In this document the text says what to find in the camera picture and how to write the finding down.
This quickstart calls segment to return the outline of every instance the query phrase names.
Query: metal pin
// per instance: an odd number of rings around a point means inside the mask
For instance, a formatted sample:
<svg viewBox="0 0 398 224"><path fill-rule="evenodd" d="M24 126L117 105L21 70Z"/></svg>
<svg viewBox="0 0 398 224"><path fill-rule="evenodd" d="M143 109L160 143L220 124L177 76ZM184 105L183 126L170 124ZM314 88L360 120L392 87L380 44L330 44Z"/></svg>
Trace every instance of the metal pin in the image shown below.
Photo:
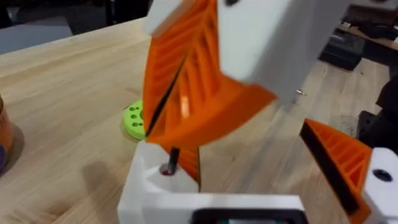
<svg viewBox="0 0 398 224"><path fill-rule="evenodd" d="M178 158L180 157L180 149L173 147L170 152L169 164L167 165L167 174L174 175L177 170Z"/></svg>
<svg viewBox="0 0 398 224"><path fill-rule="evenodd" d="M298 95L307 96L307 94L305 94L305 93L303 92L303 90L296 90L296 93L297 93Z"/></svg>

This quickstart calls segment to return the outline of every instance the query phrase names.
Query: hole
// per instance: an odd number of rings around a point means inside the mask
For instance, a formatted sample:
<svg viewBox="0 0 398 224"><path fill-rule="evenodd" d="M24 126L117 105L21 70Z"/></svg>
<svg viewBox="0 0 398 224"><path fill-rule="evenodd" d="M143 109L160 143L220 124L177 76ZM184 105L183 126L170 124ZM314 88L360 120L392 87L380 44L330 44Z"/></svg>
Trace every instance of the hole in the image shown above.
<svg viewBox="0 0 398 224"><path fill-rule="evenodd" d="M374 169L372 172L373 175L379 180L382 180L384 182L392 182L392 177L387 171L382 169Z"/></svg>
<svg viewBox="0 0 398 224"><path fill-rule="evenodd" d="M168 164L162 164L159 168L159 172L162 175L170 175L169 174L169 165Z"/></svg>
<svg viewBox="0 0 398 224"><path fill-rule="evenodd" d="M225 0L225 4L227 6L233 6L235 5L239 0Z"/></svg>

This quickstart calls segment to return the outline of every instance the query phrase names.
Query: white plastic base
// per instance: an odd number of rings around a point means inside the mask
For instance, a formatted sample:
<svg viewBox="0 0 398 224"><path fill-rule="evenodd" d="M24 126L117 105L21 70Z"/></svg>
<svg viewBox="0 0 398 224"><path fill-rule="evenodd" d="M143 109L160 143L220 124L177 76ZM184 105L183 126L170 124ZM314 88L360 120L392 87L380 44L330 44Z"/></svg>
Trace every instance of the white plastic base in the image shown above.
<svg viewBox="0 0 398 224"><path fill-rule="evenodd" d="M201 208L300 210L296 195L198 194L198 185L180 167L173 176L160 174L169 155L141 141L119 202L120 224L187 224Z"/></svg>
<svg viewBox="0 0 398 224"><path fill-rule="evenodd" d="M392 180L377 178L375 170L387 172ZM373 149L362 197L372 211L366 223L398 223L398 157L390 149Z"/></svg>

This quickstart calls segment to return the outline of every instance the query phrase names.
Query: orange ribbed plate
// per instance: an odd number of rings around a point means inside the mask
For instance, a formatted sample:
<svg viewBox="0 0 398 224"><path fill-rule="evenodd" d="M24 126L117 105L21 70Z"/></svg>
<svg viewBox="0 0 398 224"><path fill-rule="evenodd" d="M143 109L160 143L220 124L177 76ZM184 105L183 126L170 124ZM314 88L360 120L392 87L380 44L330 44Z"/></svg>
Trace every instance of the orange ribbed plate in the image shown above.
<svg viewBox="0 0 398 224"><path fill-rule="evenodd" d="M144 80L147 141L167 151L179 147L180 165L196 179L198 146L228 134L275 99L220 72L216 2L197 0L152 40Z"/></svg>

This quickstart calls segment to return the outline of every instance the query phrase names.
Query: orange 3d printed part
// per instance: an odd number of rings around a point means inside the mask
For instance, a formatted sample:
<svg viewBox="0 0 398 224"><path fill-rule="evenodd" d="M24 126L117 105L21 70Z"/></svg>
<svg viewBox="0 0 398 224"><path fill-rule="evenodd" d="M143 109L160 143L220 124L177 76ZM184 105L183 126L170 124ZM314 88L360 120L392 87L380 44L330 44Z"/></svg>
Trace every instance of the orange 3d printed part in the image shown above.
<svg viewBox="0 0 398 224"><path fill-rule="evenodd" d="M180 165L196 180L198 146L228 134L275 99L220 72L216 4L196 1L152 39L144 80L147 141L167 151L179 147Z"/></svg>
<svg viewBox="0 0 398 224"><path fill-rule="evenodd" d="M352 224L370 209L361 196L372 149L325 124L306 119L300 133Z"/></svg>

